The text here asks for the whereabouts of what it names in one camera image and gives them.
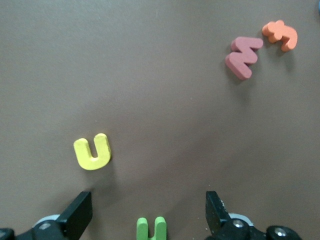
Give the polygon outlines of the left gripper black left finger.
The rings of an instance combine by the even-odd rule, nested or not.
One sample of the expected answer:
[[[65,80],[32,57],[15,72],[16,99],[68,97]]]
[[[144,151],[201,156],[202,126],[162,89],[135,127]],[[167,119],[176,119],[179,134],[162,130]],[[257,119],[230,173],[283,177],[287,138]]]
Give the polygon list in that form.
[[[16,235],[11,228],[1,228],[0,238],[2,240],[78,240],[92,217],[92,193],[82,191],[55,220],[42,220],[19,235]]]

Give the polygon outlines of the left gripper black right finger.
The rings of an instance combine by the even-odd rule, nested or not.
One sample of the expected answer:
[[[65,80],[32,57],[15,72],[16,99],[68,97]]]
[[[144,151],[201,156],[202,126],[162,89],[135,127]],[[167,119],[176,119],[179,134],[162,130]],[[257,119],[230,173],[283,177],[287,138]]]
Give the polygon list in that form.
[[[271,225],[265,232],[258,230],[245,215],[229,213],[216,191],[207,191],[205,218],[210,230],[208,240],[300,240],[293,229]]]

